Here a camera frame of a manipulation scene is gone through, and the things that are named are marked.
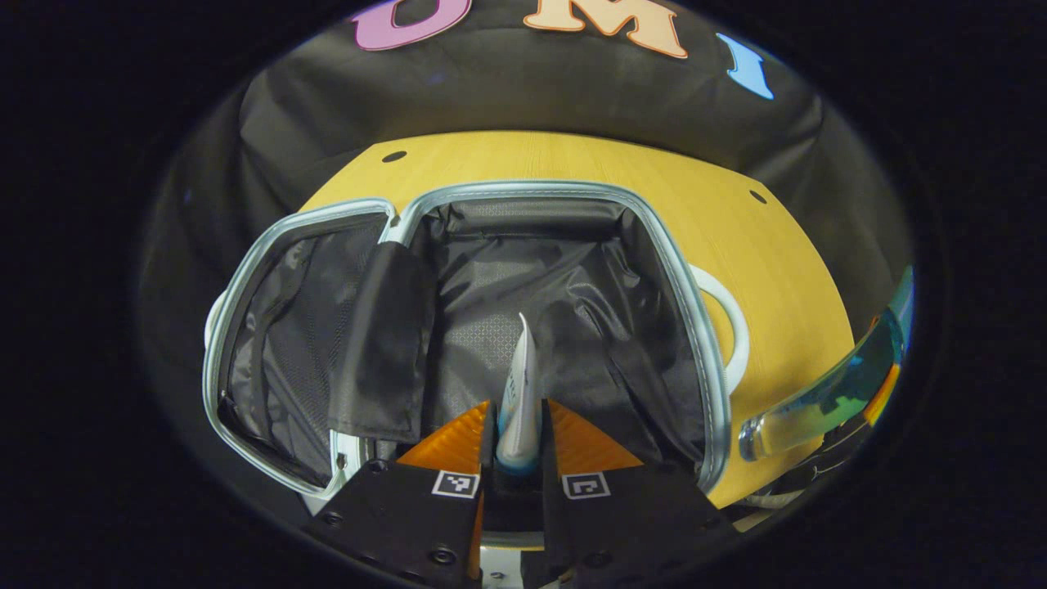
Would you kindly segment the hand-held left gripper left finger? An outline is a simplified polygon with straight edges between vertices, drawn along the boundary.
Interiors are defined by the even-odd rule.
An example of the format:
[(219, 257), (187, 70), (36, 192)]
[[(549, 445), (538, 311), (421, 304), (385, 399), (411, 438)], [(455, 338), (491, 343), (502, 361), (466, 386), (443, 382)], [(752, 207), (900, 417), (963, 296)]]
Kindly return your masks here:
[(360, 466), (304, 530), (375, 573), (431, 588), (478, 588), (495, 436), (497, 410), (486, 400), (399, 458)]

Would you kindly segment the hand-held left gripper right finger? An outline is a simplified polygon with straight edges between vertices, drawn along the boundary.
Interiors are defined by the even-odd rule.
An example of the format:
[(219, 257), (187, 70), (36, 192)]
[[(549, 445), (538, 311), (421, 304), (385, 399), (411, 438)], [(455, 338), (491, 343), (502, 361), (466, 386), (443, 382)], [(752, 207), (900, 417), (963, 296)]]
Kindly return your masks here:
[(739, 533), (691, 470), (644, 461), (553, 400), (541, 406), (542, 548), (527, 588), (693, 586)]

